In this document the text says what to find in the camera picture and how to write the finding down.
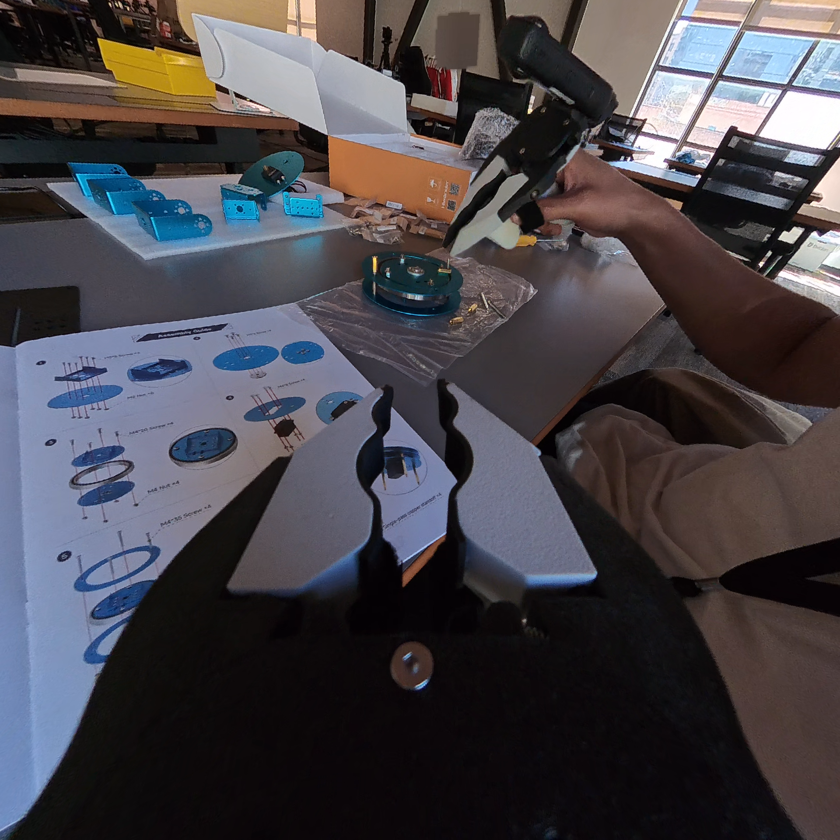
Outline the wooden desk by window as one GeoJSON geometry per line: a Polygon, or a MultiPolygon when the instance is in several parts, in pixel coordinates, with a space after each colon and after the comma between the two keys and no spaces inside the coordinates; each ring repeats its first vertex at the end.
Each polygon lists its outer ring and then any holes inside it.
{"type": "Polygon", "coordinates": [[[806,199],[812,194],[811,187],[806,179],[792,173],[773,175],[767,168],[724,161],[717,154],[711,167],[701,171],[700,176],[630,161],[614,165],[630,179],[662,196],[683,200],[684,194],[699,188],[704,194],[760,203],[768,212],[795,211],[791,223],[808,230],[825,233],[839,229],[838,211],[808,204],[806,199]]]}

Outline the person's right hand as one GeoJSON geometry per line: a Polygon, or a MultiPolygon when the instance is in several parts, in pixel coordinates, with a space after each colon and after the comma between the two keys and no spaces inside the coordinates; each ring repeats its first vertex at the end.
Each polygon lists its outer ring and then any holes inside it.
{"type": "Polygon", "coordinates": [[[556,176],[557,194],[537,201],[544,223],[538,231],[557,235],[560,222],[573,222],[595,237],[633,236],[664,224],[673,207],[621,171],[587,152],[578,153],[556,176]]]}

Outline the bubble wrap bundle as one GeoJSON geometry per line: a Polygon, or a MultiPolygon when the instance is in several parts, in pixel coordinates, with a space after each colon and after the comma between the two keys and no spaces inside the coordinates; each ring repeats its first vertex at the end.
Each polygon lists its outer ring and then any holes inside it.
{"type": "Polygon", "coordinates": [[[476,113],[465,136],[461,158],[467,161],[487,159],[519,122],[519,119],[498,108],[482,108],[476,113]]]}

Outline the blue round rotating base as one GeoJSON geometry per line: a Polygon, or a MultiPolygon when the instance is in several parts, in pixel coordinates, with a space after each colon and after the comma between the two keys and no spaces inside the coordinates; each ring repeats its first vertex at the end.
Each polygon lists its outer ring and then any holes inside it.
{"type": "Polygon", "coordinates": [[[415,317],[433,317],[455,312],[461,302],[461,273],[450,266],[450,275],[439,275],[446,262],[430,255],[400,252],[377,256],[377,273],[371,278],[371,255],[362,261],[363,292],[373,303],[415,317]]]}

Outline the yellow plastic bins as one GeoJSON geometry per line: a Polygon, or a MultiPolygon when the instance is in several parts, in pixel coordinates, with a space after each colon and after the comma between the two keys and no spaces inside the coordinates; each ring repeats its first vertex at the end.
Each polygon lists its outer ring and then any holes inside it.
{"type": "Polygon", "coordinates": [[[101,57],[117,81],[175,96],[216,97],[200,57],[98,39],[101,57]]]}

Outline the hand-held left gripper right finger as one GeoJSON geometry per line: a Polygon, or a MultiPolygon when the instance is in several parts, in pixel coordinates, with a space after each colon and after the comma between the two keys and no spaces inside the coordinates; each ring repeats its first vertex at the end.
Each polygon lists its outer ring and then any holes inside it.
{"type": "Polygon", "coordinates": [[[437,383],[456,479],[436,551],[436,628],[518,633],[537,604],[587,597],[597,575],[539,450],[461,388],[437,383]]]}

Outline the long wooden table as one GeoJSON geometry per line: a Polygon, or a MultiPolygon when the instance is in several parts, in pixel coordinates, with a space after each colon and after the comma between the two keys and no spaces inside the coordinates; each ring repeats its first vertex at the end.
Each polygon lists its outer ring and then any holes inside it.
{"type": "Polygon", "coordinates": [[[119,91],[84,93],[33,87],[13,90],[6,86],[1,100],[3,118],[77,119],[82,122],[84,137],[70,139],[52,133],[36,138],[15,133],[2,140],[2,163],[216,163],[224,164],[227,172],[236,172],[237,165],[260,157],[258,130],[298,129],[294,119],[222,112],[213,103],[212,98],[178,98],[171,94],[148,98],[145,91],[133,95],[129,90],[124,97],[119,91]],[[195,128],[198,141],[163,140],[161,133],[153,142],[98,139],[96,123],[181,125],[195,128]]]}

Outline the teal round plate with servo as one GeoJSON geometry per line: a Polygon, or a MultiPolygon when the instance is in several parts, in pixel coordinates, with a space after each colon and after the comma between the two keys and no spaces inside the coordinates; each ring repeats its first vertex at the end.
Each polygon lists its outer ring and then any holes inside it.
{"type": "Polygon", "coordinates": [[[269,154],[252,164],[241,175],[239,184],[257,188],[269,197],[283,192],[304,193],[307,187],[299,181],[304,165],[298,152],[286,150],[269,154]]]}

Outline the pile of small hardware bags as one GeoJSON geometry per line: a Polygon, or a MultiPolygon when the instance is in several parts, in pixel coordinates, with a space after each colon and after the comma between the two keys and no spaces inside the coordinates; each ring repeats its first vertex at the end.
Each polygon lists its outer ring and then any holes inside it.
{"type": "Polygon", "coordinates": [[[448,223],[423,213],[409,213],[362,197],[345,198],[339,210],[346,216],[343,225],[351,235],[383,245],[401,244],[404,233],[444,239],[449,228],[448,223]]]}

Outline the clear plastic bag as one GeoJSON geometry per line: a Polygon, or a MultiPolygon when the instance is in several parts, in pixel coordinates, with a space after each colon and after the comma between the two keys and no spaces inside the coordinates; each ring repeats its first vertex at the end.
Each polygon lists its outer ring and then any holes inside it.
{"type": "Polygon", "coordinates": [[[461,272],[464,285],[460,306],[450,314],[414,317],[390,311],[365,296],[361,280],[297,305],[339,349],[385,362],[427,384],[489,337],[537,292],[522,277],[470,257],[455,258],[453,266],[461,272]],[[507,320],[485,310],[482,291],[505,312],[507,320]],[[465,314],[464,306],[470,302],[477,302],[478,310],[465,314]],[[448,321],[457,316],[465,322],[450,326],[448,321]]]}

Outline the orange cardboard box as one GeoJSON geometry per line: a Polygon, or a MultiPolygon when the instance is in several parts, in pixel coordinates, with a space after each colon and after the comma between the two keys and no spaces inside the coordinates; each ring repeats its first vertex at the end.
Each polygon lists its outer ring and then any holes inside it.
{"type": "Polygon", "coordinates": [[[401,82],[307,38],[192,20],[210,80],[328,135],[331,187],[453,219],[474,169],[458,146],[408,131],[401,82]]]}

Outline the white assembly guide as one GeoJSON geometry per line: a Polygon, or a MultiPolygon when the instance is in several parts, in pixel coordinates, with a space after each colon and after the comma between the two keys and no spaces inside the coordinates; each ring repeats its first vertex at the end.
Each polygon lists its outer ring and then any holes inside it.
{"type": "Polygon", "coordinates": [[[373,389],[294,305],[1,350],[2,829],[152,582],[373,389]]]}

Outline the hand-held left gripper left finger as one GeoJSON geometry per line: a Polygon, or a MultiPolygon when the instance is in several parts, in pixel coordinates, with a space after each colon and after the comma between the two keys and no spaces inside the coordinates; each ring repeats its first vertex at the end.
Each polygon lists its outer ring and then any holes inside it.
{"type": "Polygon", "coordinates": [[[372,490],[393,389],[375,389],[291,457],[228,583],[280,598],[273,634],[388,634],[403,578],[372,490]]]}

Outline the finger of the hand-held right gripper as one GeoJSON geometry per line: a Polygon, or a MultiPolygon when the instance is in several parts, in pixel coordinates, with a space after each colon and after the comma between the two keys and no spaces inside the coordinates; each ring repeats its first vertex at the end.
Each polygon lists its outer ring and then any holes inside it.
{"type": "Polygon", "coordinates": [[[520,235],[510,219],[530,202],[532,185],[525,175],[478,175],[470,184],[448,230],[449,254],[457,257],[483,238],[512,249],[520,235]]]}
{"type": "Polygon", "coordinates": [[[449,225],[443,247],[450,251],[466,251],[483,238],[513,249],[520,236],[519,226],[499,216],[502,207],[520,191],[520,174],[512,174],[498,155],[485,163],[449,225]]]}

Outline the person's right forearm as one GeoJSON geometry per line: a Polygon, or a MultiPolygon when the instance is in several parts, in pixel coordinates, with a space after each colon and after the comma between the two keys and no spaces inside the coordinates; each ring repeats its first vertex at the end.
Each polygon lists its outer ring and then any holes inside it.
{"type": "Polygon", "coordinates": [[[747,268],[646,192],[617,234],[687,337],[722,373],[774,400],[839,405],[839,319],[747,268]]]}

